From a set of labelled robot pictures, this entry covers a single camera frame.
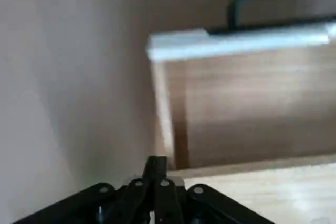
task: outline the beige wall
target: beige wall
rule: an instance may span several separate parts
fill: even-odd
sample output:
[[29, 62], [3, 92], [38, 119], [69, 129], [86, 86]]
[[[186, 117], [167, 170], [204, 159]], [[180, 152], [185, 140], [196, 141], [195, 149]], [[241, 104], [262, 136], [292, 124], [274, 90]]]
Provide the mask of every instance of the beige wall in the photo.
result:
[[153, 153], [150, 31], [217, 25], [227, 0], [0, 0], [0, 223]]

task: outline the wooden surface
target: wooden surface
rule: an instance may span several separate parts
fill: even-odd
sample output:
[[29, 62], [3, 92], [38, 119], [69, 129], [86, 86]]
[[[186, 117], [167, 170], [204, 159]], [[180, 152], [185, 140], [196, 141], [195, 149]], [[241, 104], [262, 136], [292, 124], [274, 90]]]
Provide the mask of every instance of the wooden surface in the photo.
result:
[[334, 52], [330, 44], [166, 62], [182, 167], [335, 153]]
[[[324, 158], [311, 161], [335, 160], [335, 156]], [[187, 188], [207, 184], [274, 223], [336, 223], [336, 163], [218, 175], [234, 171], [233, 166], [222, 166], [170, 175], [189, 177], [184, 179]]]

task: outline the open drawer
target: open drawer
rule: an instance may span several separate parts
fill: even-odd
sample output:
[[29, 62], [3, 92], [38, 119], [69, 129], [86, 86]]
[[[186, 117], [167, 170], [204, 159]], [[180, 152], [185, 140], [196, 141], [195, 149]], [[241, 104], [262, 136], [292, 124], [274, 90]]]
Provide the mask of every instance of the open drawer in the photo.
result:
[[237, 26], [236, 2], [226, 30], [151, 39], [171, 169], [336, 153], [336, 19]]

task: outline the screw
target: screw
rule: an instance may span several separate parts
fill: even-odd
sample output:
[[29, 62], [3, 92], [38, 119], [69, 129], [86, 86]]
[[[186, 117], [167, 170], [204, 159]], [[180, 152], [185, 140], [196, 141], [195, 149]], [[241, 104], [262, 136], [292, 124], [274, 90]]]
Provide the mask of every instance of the screw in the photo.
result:
[[142, 184], [142, 181], [137, 181], [137, 182], [135, 182], [135, 185], [136, 186], [142, 186], [143, 184]]
[[167, 185], [169, 185], [169, 182], [167, 180], [163, 180], [163, 181], [161, 181], [160, 185], [161, 186], [167, 186]]
[[195, 187], [194, 188], [194, 193], [196, 194], [202, 194], [204, 192], [204, 190], [202, 189], [202, 187]]
[[108, 191], [109, 191], [109, 189], [106, 186], [99, 189], [99, 192], [102, 193], [102, 194], [107, 193]]

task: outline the wood grain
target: wood grain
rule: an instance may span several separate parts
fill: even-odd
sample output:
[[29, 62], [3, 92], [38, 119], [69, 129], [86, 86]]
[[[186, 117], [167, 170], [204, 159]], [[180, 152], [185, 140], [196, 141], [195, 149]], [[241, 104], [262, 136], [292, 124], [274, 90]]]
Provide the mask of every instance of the wood grain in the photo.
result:
[[[200, 175], [202, 170], [193, 171]], [[222, 171], [223, 167], [218, 167], [217, 174]], [[332, 224], [336, 223], [335, 171], [336, 163], [333, 163], [204, 175], [184, 181], [187, 188], [207, 184], [277, 224]], [[171, 173], [182, 177], [183, 174], [183, 171]]]
[[190, 167], [336, 152], [336, 46], [166, 62]]

